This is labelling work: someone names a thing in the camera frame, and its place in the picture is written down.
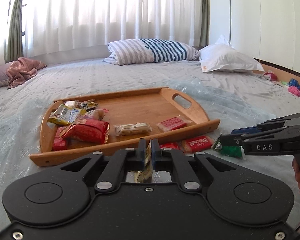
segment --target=bedspread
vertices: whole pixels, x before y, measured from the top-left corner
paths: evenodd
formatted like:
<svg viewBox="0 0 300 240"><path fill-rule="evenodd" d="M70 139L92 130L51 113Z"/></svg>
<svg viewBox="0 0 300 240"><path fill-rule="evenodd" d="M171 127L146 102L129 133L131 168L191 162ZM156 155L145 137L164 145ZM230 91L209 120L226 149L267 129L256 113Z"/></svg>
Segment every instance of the bedspread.
<svg viewBox="0 0 300 240"><path fill-rule="evenodd" d="M208 112L211 119L221 117L220 129L212 134L213 137L216 137L220 131L230 132L242 124L242 122L228 120L227 116L233 111L227 106L228 97L231 102L237 100L242 104L243 101L255 109L262 109L265 112L264 118L272 116L271 114L279 117L300 112L300 98L290 94L286 88L264 80L259 75L202 73L200 63L193 61L116 66L102 62L101 59L84 60L50 65L22 86L10 90L0 88L0 145L4 146L0 148L0 230L9 223L1 204L4 188L15 179L41 169L36 167L27 156L29 153L39 151L40 122L53 99L160 84L169 85L172 80L196 83L198 79L204 86L210 87L209 91L212 94L223 94L222 107L219 106L219 109ZM206 104L209 100L202 100L200 103ZM31 111L33 108L38 108L40 114L34 115ZM11 129L9 123L16 127L13 138L7 136L7 132ZM22 143L18 148L13 148L11 145L16 140ZM220 157L214 151L209 153ZM291 156L247 156L245 161L226 156L222 158L281 179L289 185L295 195L295 205L288 223L296 226L300 220L300 195L294 181Z"/></svg>

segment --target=red snack package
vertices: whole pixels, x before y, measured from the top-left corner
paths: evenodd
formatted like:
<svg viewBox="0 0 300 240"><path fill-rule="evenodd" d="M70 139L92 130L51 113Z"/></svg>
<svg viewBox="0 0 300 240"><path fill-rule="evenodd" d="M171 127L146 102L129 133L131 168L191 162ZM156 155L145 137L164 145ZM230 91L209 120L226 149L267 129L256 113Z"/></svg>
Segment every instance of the red snack package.
<svg viewBox="0 0 300 240"><path fill-rule="evenodd" d="M171 148L171 149L180 150L179 145L177 143L165 143L165 144L159 145L159 147L160 147L160 149Z"/></svg>
<svg viewBox="0 0 300 240"><path fill-rule="evenodd" d="M182 115L172 117L157 124L158 128L164 132L172 131L184 127L189 123Z"/></svg>
<svg viewBox="0 0 300 240"><path fill-rule="evenodd" d="M61 133L62 138L72 138L79 141L106 143L109 137L109 122L82 117L67 126Z"/></svg>
<svg viewBox="0 0 300 240"><path fill-rule="evenodd" d="M65 126L61 126L57 129L56 136L53 141L52 151L62 151L67 149L68 141L63 138L60 138L60 133L65 128Z"/></svg>
<svg viewBox="0 0 300 240"><path fill-rule="evenodd" d="M212 143L207 136L198 136L181 141L181 146L185 153L195 153L202 150L210 149Z"/></svg>

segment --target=wooden headboard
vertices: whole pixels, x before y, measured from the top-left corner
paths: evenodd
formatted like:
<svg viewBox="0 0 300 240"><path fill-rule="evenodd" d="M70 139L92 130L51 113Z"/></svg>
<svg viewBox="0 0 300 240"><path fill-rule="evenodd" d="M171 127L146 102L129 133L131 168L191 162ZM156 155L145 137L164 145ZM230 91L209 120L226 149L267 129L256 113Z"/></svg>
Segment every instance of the wooden headboard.
<svg viewBox="0 0 300 240"><path fill-rule="evenodd" d="M295 80L298 80L299 84L300 84L300 77L299 76L296 76L292 73L289 73L289 72L286 72L284 70L281 70L281 69L278 69L278 68L275 68L275 67L271 67L269 65L266 65L266 64L262 64L261 65L263 66L264 70L267 72L268 70L271 70L274 74L276 74L276 76L278 77L278 80L279 81L285 81L285 82L289 82L289 80L291 78L294 78Z"/></svg>

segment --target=green wrapped candy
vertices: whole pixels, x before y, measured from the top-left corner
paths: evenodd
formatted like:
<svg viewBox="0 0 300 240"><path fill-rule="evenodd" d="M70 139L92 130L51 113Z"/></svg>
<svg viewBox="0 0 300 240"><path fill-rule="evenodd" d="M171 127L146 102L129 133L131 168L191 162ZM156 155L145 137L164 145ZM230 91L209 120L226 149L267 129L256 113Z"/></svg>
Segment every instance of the green wrapped candy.
<svg viewBox="0 0 300 240"><path fill-rule="evenodd" d="M240 146L222 146L220 153L225 156L230 157L242 157L241 147Z"/></svg>

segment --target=pink toy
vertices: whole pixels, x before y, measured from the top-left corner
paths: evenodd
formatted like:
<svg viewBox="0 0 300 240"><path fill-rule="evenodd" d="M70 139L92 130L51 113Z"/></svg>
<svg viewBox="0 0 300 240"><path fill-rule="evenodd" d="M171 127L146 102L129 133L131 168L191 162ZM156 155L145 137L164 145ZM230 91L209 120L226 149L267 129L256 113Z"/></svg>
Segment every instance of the pink toy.
<svg viewBox="0 0 300 240"><path fill-rule="evenodd" d="M288 91L294 94L295 96L300 97L300 90L297 89L295 86L288 87Z"/></svg>

